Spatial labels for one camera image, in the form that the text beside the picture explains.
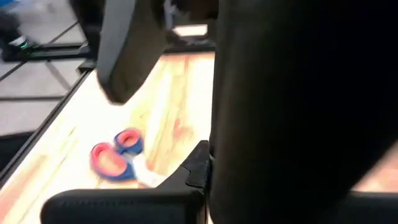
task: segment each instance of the floor tile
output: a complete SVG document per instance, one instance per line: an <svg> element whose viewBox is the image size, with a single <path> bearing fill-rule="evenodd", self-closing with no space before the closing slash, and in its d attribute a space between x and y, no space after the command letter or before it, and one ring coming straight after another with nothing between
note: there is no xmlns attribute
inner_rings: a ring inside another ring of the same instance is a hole
<svg viewBox="0 0 398 224"><path fill-rule="evenodd" d="M76 21L67 0L36 1L17 13L20 31L40 43L49 42Z"/></svg>
<svg viewBox="0 0 398 224"><path fill-rule="evenodd" d="M66 91L44 63L27 63L0 82L0 96L63 95Z"/></svg>
<svg viewBox="0 0 398 224"><path fill-rule="evenodd" d="M79 73L77 72L77 67L83 63L83 59L79 60L64 60L64 61L52 61L51 63L55 68L58 69L61 76L66 79L69 85L73 85L79 78Z"/></svg>
<svg viewBox="0 0 398 224"><path fill-rule="evenodd" d="M80 26L77 24L74 28L63 34L55 43L83 43L85 36Z"/></svg>
<svg viewBox="0 0 398 224"><path fill-rule="evenodd" d="M17 65L18 63L4 63L0 60L0 78Z"/></svg>
<svg viewBox="0 0 398 224"><path fill-rule="evenodd" d="M58 102L0 102L0 135L33 131L53 110Z"/></svg>

